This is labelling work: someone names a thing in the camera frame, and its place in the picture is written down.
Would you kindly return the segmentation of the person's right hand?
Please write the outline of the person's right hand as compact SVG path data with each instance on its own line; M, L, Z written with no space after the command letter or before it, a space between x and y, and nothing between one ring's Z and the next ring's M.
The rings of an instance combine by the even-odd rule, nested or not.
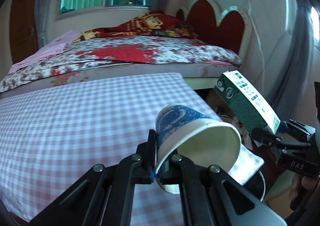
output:
M318 184L319 176L310 178L294 173L289 193L290 209L292 211L296 210L301 201L305 198L305 195L309 192L313 192Z

